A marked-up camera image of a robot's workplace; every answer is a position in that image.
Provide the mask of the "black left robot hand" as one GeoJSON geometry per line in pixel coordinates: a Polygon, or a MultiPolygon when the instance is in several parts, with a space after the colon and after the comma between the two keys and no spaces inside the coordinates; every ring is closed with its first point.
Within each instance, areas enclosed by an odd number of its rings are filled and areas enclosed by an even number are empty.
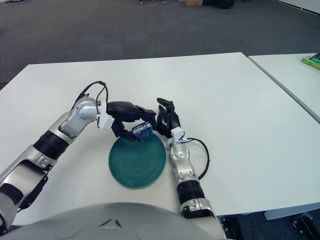
{"type": "Polygon", "coordinates": [[[116,137],[121,137],[131,142],[137,138],[132,131],[127,131],[123,122],[133,123],[137,120],[149,122],[152,130],[157,129],[156,113],[128,101],[113,101],[107,104],[107,113],[114,118],[111,129],[116,137]]]}

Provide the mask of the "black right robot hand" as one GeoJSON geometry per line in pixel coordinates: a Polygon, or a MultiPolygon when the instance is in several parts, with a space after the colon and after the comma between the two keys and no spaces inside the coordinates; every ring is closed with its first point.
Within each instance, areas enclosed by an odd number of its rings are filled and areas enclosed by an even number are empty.
{"type": "Polygon", "coordinates": [[[179,116],[175,112],[175,106],[172,101],[158,97],[158,115],[156,119],[156,130],[167,139],[172,137],[171,130],[180,127],[179,116]]]}

